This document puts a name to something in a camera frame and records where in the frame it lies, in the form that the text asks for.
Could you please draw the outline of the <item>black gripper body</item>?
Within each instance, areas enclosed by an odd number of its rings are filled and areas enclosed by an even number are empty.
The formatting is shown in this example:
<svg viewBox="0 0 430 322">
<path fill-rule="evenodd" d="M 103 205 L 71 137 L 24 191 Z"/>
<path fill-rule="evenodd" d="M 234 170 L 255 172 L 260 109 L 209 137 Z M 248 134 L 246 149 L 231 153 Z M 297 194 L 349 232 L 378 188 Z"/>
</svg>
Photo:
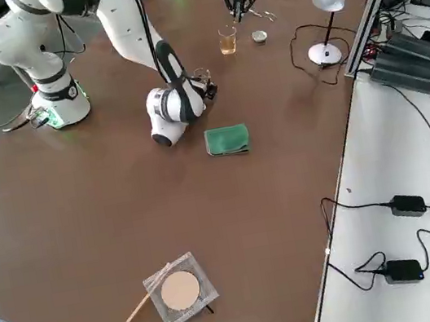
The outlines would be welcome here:
<svg viewBox="0 0 430 322">
<path fill-rule="evenodd" d="M 217 84 L 209 79 L 207 81 L 198 81 L 195 86 L 202 100 L 213 100 L 217 94 Z"/>
</svg>

